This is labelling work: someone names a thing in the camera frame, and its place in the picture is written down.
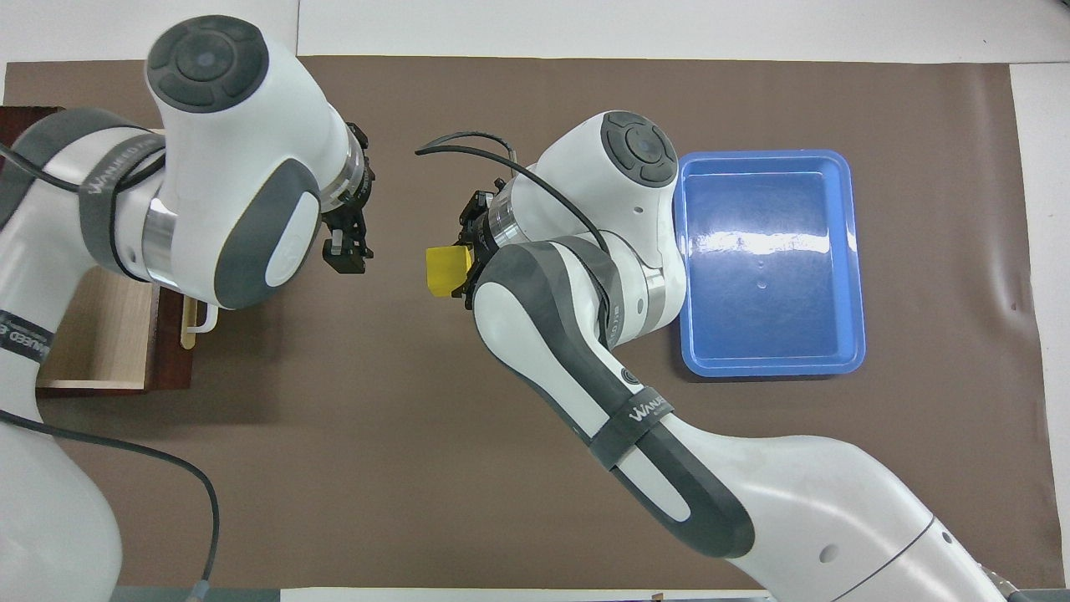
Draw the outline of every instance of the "gray rubber band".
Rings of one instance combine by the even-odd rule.
[[[28,320],[0,310],[0,350],[45,364],[56,334]]]
[[[621,287],[621,273],[613,259],[598,248],[598,245],[578,236],[555,237],[552,242],[561,244],[572,251],[596,284],[600,303],[598,307],[599,329],[598,340],[607,350],[616,348],[624,327],[624,290]]]
[[[108,151],[78,186],[81,237],[96,262],[120,274],[144,281],[127,269],[116,249],[116,199],[119,183],[141,160],[164,148],[159,134],[140,134]]]
[[[587,449],[610,470],[661,417],[673,411],[669,402],[647,387],[625,402],[595,433]]]

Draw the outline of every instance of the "gray circular button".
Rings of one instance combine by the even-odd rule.
[[[198,32],[179,43],[174,58],[182,75],[194,81],[212,81],[230,70],[234,50],[223,35]]]
[[[664,156],[661,138],[648,125],[628,129],[624,138],[628,141],[628,149],[643,163],[657,163]]]

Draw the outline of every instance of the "black strap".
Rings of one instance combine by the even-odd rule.
[[[0,350],[45,364],[56,334],[11,312],[0,310]]]
[[[578,236],[555,237],[553,242],[572,251],[587,271],[598,294],[598,341],[612,350],[621,340],[624,327],[624,291],[621,275],[613,259],[598,245]]]
[[[661,417],[673,411],[660,393],[647,387],[624,403],[591,438],[587,449],[610,470]]]
[[[164,148],[159,134],[140,134],[114,146],[86,175],[78,186],[78,216],[81,236],[96,262],[112,272],[146,281],[123,265],[116,248],[116,200],[119,183],[131,174],[144,157]]]
[[[44,167],[71,142],[94,132],[111,127],[137,127],[125,119],[104,109],[78,107],[60,110],[31,125],[18,140],[14,150],[37,167]],[[0,170],[0,229],[7,223],[36,179],[16,167],[4,164]]]

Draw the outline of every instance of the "silver connector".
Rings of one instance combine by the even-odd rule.
[[[361,143],[349,127],[346,128],[346,134],[349,136],[346,161],[335,179],[320,190],[320,213],[326,213],[341,206],[342,201],[338,197],[347,191],[355,191],[364,177],[364,152],[361,150]]]
[[[158,197],[149,201],[149,212],[144,216],[141,234],[141,257],[144,268],[155,281],[179,290],[171,267],[171,241],[174,238],[174,223],[178,214],[167,207]]]
[[[661,267],[651,267],[640,261],[646,279],[646,321],[637,337],[653,331],[666,311],[666,273]]]
[[[516,182],[516,179],[510,180],[502,188],[502,191],[494,195],[494,198],[490,201],[490,205],[487,207],[487,223],[490,227],[490,233],[494,236],[494,243],[499,247],[518,242],[531,242],[528,234],[520,229],[520,225],[517,223],[517,216],[513,212],[513,195],[510,194],[513,191],[513,182]]]
[[[208,596],[209,584],[207,581],[199,581],[194,585],[194,588],[189,591],[189,596],[186,597],[186,602],[204,602],[204,597]]]

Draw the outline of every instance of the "yellow block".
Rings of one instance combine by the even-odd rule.
[[[472,266],[472,253],[467,246],[452,244],[427,249],[427,288],[435,296],[449,296],[464,283]]]

